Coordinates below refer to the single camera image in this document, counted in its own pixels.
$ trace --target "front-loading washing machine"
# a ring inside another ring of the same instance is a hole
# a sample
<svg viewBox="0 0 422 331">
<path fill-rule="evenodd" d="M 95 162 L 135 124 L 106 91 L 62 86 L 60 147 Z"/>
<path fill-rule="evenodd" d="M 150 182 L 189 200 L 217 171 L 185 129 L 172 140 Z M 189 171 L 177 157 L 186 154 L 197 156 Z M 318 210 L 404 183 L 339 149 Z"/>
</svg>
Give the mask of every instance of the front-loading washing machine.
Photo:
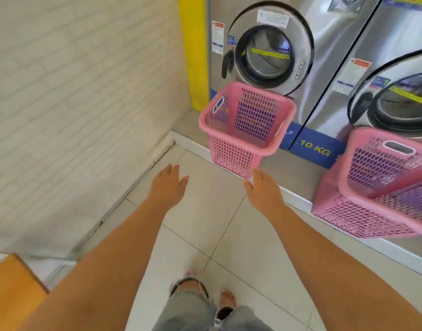
<svg viewBox="0 0 422 331">
<path fill-rule="evenodd" d="M 329 168 L 360 126 L 422 142 L 422 0 L 383 0 L 291 152 Z"/>
<path fill-rule="evenodd" d="M 380 0 L 209 0 L 211 98 L 242 81 L 289 96 L 289 149 Z"/>
</svg>

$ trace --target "instruction sticker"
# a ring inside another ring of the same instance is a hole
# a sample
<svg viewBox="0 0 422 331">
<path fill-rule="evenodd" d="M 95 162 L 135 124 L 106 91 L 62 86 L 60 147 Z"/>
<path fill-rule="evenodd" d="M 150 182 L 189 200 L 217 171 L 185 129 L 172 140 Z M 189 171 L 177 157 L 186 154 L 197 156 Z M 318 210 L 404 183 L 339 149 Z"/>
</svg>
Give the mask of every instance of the instruction sticker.
<svg viewBox="0 0 422 331">
<path fill-rule="evenodd" d="M 351 59 L 335 82 L 333 90 L 344 95 L 349 95 L 367 72 L 370 65 L 372 63 L 369 61 L 358 58 Z"/>
<path fill-rule="evenodd" d="M 377 76 L 369 85 L 369 88 L 374 90 L 381 90 L 385 88 L 390 83 L 390 81 L 391 80 L 387 79 L 386 77 Z"/>
<path fill-rule="evenodd" d="M 237 45 L 237 37 L 228 35 L 228 45 L 229 46 L 236 46 Z"/>
<path fill-rule="evenodd" d="M 274 13 L 268 10 L 259 9 L 257 13 L 257 22 L 262 24 L 269 24 L 270 26 L 276 26 L 279 28 L 286 29 L 289 23 L 289 15 Z"/>
<path fill-rule="evenodd" d="M 220 22 L 212 21 L 211 39 L 212 51 L 223 55 L 223 39 L 225 38 L 225 25 Z"/>
</svg>

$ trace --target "blue panel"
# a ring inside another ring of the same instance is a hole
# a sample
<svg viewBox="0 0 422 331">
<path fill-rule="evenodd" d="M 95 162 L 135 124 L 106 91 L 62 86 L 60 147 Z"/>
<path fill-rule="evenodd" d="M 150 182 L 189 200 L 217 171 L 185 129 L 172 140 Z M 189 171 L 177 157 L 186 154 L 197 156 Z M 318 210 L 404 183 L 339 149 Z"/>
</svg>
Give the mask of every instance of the blue panel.
<svg viewBox="0 0 422 331">
<path fill-rule="evenodd" d="M 214 89 L 211 89 L 211 93 L 210 93 L 210 101 L 212 99 L 214 99 L 215 94 L 217 94 L 217 92 Z"/>
<path fill-rule="evenodd" d="M 345 150 L 345 142 L 307 127 L 291 147 L 291 153 L 325 168 L 332 167 Z"/>
<path fill-rule="evenodd" d="M 286 131 L 285 137 L 283 138 L 280 149 L 283 150 L 289 150 L 291 147 L 296 135 L 300 132 L 302 126 L 298 123 L 291 122 L 291 124 L 288 127 L 288 130 Z"/>
</svg>

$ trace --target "plastic basket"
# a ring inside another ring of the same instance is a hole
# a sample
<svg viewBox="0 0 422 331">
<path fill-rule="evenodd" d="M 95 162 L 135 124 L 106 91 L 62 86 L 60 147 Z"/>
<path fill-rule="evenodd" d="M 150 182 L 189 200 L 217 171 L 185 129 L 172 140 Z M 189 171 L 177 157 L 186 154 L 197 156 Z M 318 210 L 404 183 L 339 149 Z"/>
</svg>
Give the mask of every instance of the plastic basket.
<svg viewBox="0 0 422 331">
<path fill-rule="evenodd" d="M 422 234 L 422 144 L 362 127 L 323 176 L 312 213 L 358 238 Z"/>
<path fill-rule="evenodd" d="M 213 162 L 249 179 L 251 168 L 277 151 L 295 111 L 291 99 L 235 82 L 215 95 L 199 126 L 208 133 Z"/>
</svg>

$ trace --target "door handle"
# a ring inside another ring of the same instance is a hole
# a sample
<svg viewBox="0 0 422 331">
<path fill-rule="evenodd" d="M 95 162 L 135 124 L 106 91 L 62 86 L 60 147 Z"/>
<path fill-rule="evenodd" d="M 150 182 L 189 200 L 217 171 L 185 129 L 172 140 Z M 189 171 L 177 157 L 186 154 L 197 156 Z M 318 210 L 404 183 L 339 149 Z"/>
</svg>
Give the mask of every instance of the door handle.
<svg viewBox="0 0 422 331">
<path fill-rule="evenodd" d="M 229 50 L 227 54 L 223 57 L 222 63 L 222 77 L 226 79 L 228 71 L 232 71 L 234 67 L 234 51 Z"/>
<path fill-rule="evenodd" d="M 373 101 L 373 94 L 372 93 L 364 93 L 360 96 L 360 98 L 357 100 L 354 107 L 350 107 L 350 114 L 349 114 L 349 123 L 354 125 L 358 120 L 361 118 L 361 116 L 364 115 L 366 111 L 370 108 L 370 105 Z"/>
</svg>

